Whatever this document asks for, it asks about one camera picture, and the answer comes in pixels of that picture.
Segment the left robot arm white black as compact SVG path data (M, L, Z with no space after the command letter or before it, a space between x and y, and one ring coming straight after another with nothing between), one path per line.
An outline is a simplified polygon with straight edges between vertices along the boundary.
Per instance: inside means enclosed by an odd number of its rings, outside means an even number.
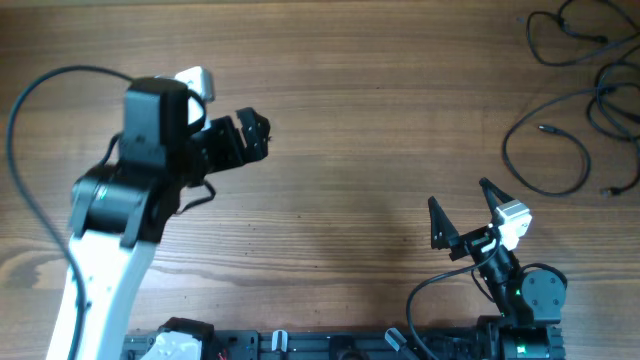
M72 188L69 274L47 356L119 357L136 294L169 218L186 212L184 188L210 189L207 175L268 154L270 123L253 108L189 120L196 93L178 80L138 78L125 93L118 160Z

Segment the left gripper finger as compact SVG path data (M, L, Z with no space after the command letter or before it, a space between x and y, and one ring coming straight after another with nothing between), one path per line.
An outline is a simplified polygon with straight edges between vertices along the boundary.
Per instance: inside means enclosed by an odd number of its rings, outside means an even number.
M269 120L260 115L254 108L246 107L236 111L240 127L237 129L245 143L267 143L270 137Z
M268 156L268 132L244 131L246 146L243 151L245 163L261 161Z

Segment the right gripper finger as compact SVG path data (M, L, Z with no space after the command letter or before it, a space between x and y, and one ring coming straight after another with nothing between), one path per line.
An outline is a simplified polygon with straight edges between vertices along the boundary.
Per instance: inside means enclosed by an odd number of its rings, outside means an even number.
M492 183L487 178L481 178L479 180L479 185L482 189L486 203L492 215L491 222L494 225L502 225L503 220L499 218L497 213L497 208L501 204L506 204L508 202L513 201L514 198L508 195L507 193L505 193L504 191L502 191L500 188L498 188L494 183Z
M442 250L459 244L460 235L435 197L428 199L431 223L431 248Z

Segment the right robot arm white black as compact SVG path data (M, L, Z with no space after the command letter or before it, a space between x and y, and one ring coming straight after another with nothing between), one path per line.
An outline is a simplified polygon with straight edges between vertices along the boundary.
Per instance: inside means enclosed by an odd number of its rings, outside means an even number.
M488 224L459 233L434 197L428 199L431 247L451 260L470 257L472 280L499 314L481 316L461 334L427 336L441 359L563 359L561 310L568 279L543 263L522 265L514 250L532 222L530 209L486 178L479 181L491 213Z

